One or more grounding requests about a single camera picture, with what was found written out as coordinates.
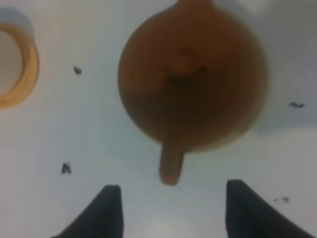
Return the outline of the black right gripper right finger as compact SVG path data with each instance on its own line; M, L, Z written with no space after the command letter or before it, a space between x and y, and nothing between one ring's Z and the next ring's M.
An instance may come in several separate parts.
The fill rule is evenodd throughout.
M229 238L312 237L239 179L226 184L225 224Z

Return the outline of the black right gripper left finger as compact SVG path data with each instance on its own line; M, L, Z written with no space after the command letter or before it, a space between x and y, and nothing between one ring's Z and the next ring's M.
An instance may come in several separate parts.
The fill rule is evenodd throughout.
M121 188L105 186L85 210L56 238L122 238Z

